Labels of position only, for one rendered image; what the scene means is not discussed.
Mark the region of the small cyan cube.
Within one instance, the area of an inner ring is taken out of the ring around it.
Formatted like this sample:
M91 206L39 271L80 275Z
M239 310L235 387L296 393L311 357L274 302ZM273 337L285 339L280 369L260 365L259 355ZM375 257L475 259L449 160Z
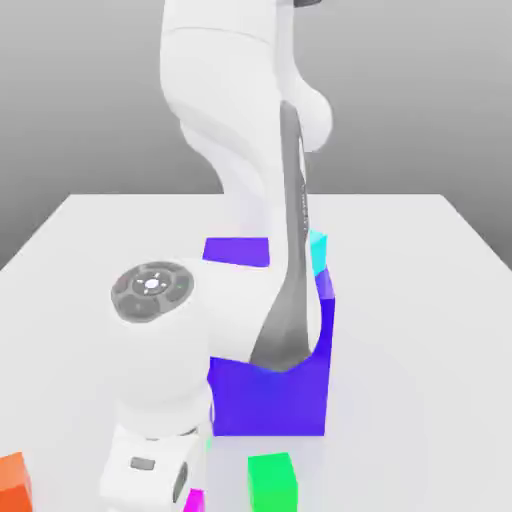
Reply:
M328 236L320 231L311 230L309 232L314 276L322 273L327 267L327 240Z

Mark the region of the small green cube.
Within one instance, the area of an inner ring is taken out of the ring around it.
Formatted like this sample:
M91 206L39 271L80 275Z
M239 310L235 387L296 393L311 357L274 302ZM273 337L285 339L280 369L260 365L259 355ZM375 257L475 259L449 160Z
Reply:
M251 512L298 512L298 482L288 452L249 456Z

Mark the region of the small magenta cube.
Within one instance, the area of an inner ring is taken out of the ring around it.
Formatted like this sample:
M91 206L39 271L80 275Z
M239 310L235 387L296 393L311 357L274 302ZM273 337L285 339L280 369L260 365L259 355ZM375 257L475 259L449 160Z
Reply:
M190 489L183 512L205 512L205 495L202 489Z

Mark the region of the small orange cube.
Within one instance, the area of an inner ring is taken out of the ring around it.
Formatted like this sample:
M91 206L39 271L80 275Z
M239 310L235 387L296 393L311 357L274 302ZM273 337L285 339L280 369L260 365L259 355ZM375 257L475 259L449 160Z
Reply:
M31 479L21 452L0 457L0 512L33 512Z

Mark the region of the large blue box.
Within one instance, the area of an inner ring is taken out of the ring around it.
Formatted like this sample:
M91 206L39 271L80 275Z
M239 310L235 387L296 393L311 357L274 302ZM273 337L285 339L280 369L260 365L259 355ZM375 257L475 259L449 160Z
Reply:
M210 360L215 436L325 434L335 292L327 267L315 281L322 326L318 343L305 362L275 373L243 362Z

